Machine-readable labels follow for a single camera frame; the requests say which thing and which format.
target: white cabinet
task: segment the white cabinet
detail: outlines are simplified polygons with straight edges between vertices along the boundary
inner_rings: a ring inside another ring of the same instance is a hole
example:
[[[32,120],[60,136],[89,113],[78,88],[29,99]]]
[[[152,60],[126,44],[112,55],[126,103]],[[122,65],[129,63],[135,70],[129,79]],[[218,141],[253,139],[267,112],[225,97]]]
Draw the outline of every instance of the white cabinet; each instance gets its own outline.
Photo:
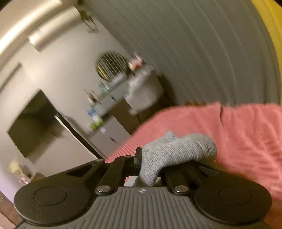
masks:
[[[90,141],[106,157],[108,157],[129,137],[130,134],[123,128],[114,116],[111,116],[90,138]]]

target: pink bedsheet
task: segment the pink bedsheet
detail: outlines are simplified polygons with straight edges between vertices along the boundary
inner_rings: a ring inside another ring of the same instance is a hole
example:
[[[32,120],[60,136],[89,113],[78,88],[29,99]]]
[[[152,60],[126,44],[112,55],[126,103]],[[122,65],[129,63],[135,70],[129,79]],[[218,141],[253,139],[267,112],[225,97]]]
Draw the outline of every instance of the pink bedsheet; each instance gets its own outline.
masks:
[[[134,155],[172,130],[179,137],[189,133],[209,135],[216,143],[217,166],[263,185],[272,196],[265,222],[282,228],[282,107],[253,104],[237,108],[219,103],[204,107],[172,107],[143,124],[107,162],[122,155]]]

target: red object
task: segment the red object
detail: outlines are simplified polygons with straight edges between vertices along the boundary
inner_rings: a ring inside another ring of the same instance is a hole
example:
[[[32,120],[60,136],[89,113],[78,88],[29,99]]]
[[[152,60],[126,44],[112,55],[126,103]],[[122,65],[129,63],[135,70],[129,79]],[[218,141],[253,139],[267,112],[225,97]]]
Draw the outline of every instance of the red object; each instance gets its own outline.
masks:
[[[282,107],[252,104],[237,108],[214,103],[203,107],[171,107],[143,124],[107,160],[134,155],[172,130],[179,137],[190,133],[209,135],[217,146],[219,169],[263,185],[272,196],[265,222],[282,228]]]

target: gray sock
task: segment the gray sock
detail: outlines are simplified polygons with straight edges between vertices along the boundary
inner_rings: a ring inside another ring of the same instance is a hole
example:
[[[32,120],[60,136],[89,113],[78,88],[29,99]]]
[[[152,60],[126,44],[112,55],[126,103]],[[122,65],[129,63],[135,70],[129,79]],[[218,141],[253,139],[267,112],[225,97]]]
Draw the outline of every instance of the gray sock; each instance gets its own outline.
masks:
[[[201,134],[178,138],[173,132],[146,144],[142,148],[142,165],[139,183],[153,186],[159,172],[167,166],[178,165],[190,160],[202,163],[214,160],[217,149],[214,141]]]

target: silver screw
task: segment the silver screw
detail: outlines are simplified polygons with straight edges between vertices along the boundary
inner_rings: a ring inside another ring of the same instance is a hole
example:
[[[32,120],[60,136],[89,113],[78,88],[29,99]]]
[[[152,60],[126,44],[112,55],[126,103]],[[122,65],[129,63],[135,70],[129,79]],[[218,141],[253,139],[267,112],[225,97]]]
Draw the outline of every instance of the silver screw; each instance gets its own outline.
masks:
[[[110,190],[111,190],[111,187],[108,185],[101,185],[101,186],[98,186],[97,188],[97,191],[101,193],[109,192]]]
[[[178,193],[187,192],[188,188],[185,185],[178,185],[174,188]]]

